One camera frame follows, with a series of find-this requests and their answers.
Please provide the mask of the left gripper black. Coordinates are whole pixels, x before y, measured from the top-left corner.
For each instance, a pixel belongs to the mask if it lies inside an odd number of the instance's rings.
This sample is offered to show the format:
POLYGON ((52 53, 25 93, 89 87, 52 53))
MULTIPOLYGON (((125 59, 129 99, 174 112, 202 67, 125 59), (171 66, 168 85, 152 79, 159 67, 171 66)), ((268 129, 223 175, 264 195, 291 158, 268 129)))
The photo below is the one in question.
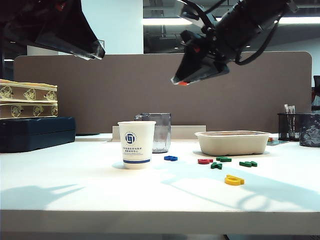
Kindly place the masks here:
POLYGON ((87 60, 106 54, 80 0, 2 0, 0 28, 9 40, 24 45, 39 44, 87 60))

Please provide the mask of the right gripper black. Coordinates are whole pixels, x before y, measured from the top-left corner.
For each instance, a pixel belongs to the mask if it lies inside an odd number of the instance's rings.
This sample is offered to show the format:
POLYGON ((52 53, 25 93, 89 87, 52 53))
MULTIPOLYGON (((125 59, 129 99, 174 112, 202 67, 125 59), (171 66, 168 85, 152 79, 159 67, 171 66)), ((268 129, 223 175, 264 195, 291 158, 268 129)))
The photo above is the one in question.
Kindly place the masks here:
POLYGON ((201 34, 188 29, 181 32, 185 53, 170 79, 175 85, 189 85, 230 72, 228 62, 236 58, 241 47, 239 21, 194 21, 201 34))

